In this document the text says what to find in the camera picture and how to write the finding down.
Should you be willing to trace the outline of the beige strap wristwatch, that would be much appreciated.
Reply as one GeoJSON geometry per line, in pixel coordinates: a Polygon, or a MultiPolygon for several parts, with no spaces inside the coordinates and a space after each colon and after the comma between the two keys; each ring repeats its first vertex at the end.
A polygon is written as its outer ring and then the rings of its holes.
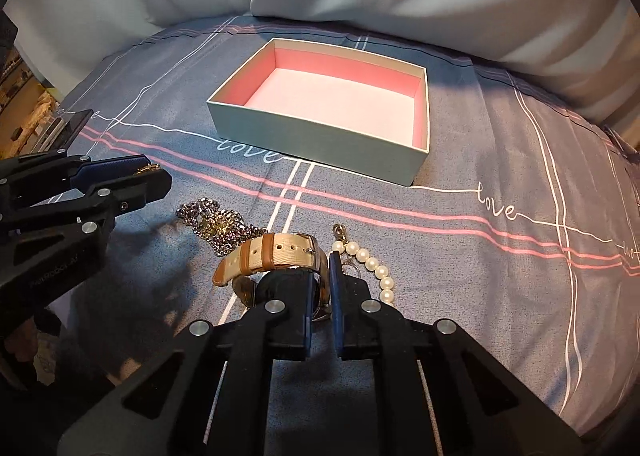
{"type": "Polygon", "coordinates": [[[218,263],[212,281],[216,287],[231,284],[235,296],[246,309],[250,309],[256,302],[254,274],[294,269],[310,270],[316,274],[312,318],[315,321],[325,319],[331,313],[329,262],[312,235],[266,233],[256,239],[248,239],[218,263]]]}

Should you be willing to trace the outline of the wooden shelf with items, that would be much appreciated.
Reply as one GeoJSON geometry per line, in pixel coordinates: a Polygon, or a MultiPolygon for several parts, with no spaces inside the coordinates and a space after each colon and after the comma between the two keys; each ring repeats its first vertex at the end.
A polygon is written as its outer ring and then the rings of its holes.
{"type": "Polygon", "coordinates": [[[1,72],[1,158],[37,149],[53,123],[60,96],[43,84],[13,47],[1,72]]]}

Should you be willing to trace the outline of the blue plaid bed sheet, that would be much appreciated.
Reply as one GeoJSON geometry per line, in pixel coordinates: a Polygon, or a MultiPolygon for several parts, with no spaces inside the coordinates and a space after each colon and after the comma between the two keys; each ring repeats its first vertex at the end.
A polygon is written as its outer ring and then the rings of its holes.
{"type": "Polygon", "coordinates": [[[216,258],[177,218],[213,198],[273,232],[332,228],[390,269],[395,303],[451,317],[579,432],[639,374],[639,190],[607,135],[503,68],[337,24],[252,16],[183,23],[110,54],[67,94],[91,110],[73,150],[142,153],[171,174],[161,201],[118,219],[103,271],[55,308],[123,380],[196,319],[235,320],[216,258]],[[426,69],[431,151],[411,187],[221,138],[209,94],[273,38],[375,52],[426,69]]]}

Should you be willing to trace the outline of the teal box pink interior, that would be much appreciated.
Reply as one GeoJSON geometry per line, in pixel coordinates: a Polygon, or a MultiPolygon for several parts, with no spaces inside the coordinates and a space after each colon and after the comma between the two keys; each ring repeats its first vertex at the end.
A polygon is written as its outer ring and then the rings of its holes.
{"type": "Polygon", "coordinates": [[[273,38],[208,98],[222,138],[409,187],[431,149],[427,70],[273,38]]]}

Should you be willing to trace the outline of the right white pillow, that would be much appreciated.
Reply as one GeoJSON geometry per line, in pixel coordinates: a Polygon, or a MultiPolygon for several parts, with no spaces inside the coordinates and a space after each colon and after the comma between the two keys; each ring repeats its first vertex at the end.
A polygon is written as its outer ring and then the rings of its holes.
{"type": "Polygon", "coordinates": [[[345,21],[497,62],[594,121],[639,109],[639,16],[630,0],[250,0],[250,8],[345,21]]]}

